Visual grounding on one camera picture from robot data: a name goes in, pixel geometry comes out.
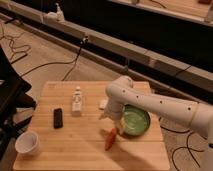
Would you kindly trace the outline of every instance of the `orange carrot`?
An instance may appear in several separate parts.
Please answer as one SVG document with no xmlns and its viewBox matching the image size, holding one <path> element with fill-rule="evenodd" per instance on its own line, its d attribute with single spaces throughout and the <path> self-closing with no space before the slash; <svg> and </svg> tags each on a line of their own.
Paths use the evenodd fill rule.
<svg viewBox="0 0 213 171">
<path fill-rule="evenodd" d="M 112 145 L 114 144 L 116 135 L 117 135 L 117 128 L 113 128 L 110 131 L 110 133 L 108 134 L 106 141 L 105 141 L 105 150 L 106 151 L 109 150 L 112 147 Z"/>
</svg>

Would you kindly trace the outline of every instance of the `black remote control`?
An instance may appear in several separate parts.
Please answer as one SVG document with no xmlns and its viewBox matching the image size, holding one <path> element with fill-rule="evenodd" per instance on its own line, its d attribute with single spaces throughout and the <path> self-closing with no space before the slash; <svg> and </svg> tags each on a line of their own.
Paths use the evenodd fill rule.
<svg viewBox="0 0 213 171">
<path fill-rule="evenodd" d="M 62 109 L 54 109 L 53 111 L 53 126 L 55 129 L 63 127 Z"/>
</svg>

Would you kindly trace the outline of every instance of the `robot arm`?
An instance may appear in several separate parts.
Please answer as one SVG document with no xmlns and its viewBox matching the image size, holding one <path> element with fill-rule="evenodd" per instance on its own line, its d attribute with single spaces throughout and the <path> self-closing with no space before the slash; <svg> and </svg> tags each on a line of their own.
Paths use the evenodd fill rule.
<svg viewBox="0 0 213 171">
<path fill-rule="evenodd" d="M 204 154 L 205 160 L 201 170 L 211 170 L 210 166 L 213 164 L 213 107 L 194 101 L 144 93 L 132 87 L 133 81 L 127 76 L 120 77 L 106 87 L 109 100 L 105 108 L 105 115 L 114 121 L 119 121 L 123 115 L 124 105 L 131 104 L 208 137 L 209 144 Z"/>
</svg>

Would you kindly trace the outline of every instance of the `white cup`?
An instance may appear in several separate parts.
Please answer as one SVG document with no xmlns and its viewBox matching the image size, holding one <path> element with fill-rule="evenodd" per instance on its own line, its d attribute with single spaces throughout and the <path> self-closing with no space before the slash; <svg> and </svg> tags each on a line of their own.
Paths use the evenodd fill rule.
<svg viewBox="0 0 213 171">
<path fill-rule="evenodd" d="M 27 131 L 21 134 L 15 143 L 15 149 L 22 155 L 38 155 L 41 152 L 38 134 Z"/>
</svg>

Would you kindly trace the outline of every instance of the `bowl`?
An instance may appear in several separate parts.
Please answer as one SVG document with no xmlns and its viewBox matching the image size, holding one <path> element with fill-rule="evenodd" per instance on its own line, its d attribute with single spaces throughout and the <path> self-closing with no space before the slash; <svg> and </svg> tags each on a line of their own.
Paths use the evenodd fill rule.
<svg viewBox="0 0 213 171">
<path fill-rule="evenodd" d="M 125 105 L 122 125 L 127 135 L 139 136 L 144 134 L 150 126 L 149 113 L 132 105 Z"/>
</svg>

